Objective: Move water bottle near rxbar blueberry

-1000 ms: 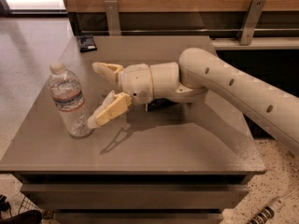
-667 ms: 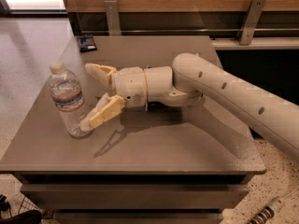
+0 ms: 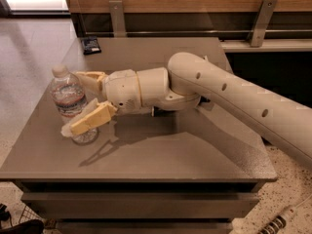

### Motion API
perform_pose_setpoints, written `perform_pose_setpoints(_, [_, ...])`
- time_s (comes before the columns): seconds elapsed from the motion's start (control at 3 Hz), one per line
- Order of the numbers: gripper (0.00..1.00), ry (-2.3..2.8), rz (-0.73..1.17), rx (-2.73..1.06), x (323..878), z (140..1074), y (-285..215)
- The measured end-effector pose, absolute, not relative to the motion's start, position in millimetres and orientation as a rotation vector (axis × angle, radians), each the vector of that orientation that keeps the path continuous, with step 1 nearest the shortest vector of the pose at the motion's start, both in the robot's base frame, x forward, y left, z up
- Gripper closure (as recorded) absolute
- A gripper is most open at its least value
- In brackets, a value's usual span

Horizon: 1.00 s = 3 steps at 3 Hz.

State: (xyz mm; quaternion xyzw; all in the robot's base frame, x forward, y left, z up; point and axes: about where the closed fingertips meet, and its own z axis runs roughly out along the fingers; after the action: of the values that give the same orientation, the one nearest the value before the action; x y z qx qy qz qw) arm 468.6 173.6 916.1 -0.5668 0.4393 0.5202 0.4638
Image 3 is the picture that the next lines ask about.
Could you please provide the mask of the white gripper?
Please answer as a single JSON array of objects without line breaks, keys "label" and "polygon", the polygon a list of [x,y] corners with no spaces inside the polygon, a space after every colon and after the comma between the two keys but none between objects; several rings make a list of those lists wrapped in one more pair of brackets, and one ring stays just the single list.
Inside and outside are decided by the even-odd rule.
[{"label": "white gripper", "polygon": [[133,70],[116,71],[108,76],[102,71],[77,71],[75,75],[87,91],[107,101],[91,100],[81,113],[62,126],[60,132],[64,137],[76,137],[104,125],[116,113],[138,113],[141,109],[138,78]]}]

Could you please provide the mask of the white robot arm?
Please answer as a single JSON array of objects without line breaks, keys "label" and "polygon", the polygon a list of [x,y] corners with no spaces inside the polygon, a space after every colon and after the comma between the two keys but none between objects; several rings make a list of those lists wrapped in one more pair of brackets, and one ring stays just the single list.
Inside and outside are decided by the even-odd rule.
[{"label": "white robot arm", "polygon": [[298,162],[312,165],[312,109],[265,90],[205,58],[180,52],[166,67],[141,71],[80,72],[85,88],[101,94],[61,128],[74,137],[108,123],[115,115],[154,107],[177,111],[207,98],[228,111]]}]

